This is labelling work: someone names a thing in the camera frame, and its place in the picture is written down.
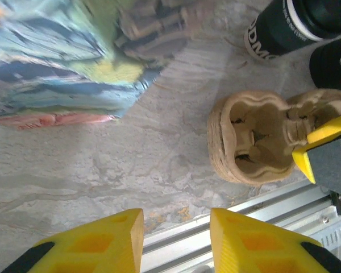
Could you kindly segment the black sleeved paper coffee cup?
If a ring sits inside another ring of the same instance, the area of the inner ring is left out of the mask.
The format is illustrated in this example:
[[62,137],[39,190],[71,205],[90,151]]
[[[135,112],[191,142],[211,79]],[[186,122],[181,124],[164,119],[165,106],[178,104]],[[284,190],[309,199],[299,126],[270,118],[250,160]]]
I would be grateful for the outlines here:
[[259,60],[275,59],[320,41],[303,0],[273,0],[244,35],[248,53]]

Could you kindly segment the black plastic cup lid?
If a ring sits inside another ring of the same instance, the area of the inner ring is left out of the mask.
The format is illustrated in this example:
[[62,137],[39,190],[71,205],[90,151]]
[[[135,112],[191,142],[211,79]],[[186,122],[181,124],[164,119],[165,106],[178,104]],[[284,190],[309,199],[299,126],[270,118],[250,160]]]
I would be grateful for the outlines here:
[[317,88],[341,90],[341,39],[316,48],[310,56],[309,71]]
[[341,33],[341,0],[293,0],[293,4],[313,30]]

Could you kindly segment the aluminium extrusion rail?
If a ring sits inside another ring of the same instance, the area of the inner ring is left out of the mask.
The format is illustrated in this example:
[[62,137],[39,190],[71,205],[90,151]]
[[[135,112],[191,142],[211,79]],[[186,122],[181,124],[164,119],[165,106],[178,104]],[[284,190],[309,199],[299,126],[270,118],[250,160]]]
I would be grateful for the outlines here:
[[[230,211],[310,236],[338,220],[328,190],[306,179],[229,208]],[[146,236],[141,273],[191,273],[212,267],[210,216]]]

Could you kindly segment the brown cardboard cup carrier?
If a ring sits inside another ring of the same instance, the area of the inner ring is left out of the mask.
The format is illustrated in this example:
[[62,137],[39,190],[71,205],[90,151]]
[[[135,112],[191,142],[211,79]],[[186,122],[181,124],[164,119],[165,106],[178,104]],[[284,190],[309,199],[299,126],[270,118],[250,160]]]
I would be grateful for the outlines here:
[[285,179],[296,167],[293,151],[340,115],[337,89],[314,89],[288,99],[266,90],[232,94],[214,105],[207,121],[211,164],[231,183],[256,187]]

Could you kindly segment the floral paper gift bag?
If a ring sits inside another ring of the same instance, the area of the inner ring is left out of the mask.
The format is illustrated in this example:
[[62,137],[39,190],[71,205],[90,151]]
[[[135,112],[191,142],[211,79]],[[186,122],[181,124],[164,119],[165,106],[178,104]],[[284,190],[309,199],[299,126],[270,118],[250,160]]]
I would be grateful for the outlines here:
[[34,129],[119,119],[158,70],[119,51],[135,0],[0,0],[0,125]]

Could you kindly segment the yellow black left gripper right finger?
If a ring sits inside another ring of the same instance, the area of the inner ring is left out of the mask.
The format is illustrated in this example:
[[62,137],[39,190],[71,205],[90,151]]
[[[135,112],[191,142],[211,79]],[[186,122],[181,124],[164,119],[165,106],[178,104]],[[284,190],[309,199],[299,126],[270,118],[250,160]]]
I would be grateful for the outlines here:
[[210,238],[215,273],[341,273],[341,260],[307,236],[213,208]]

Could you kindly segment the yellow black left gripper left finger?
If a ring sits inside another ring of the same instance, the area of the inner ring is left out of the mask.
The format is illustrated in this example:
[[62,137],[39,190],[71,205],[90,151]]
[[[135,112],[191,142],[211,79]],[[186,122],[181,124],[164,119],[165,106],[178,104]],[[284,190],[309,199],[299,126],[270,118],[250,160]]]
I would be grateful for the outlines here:
[[142,209],[128,209],[47,237],[1,273],[140,273]]

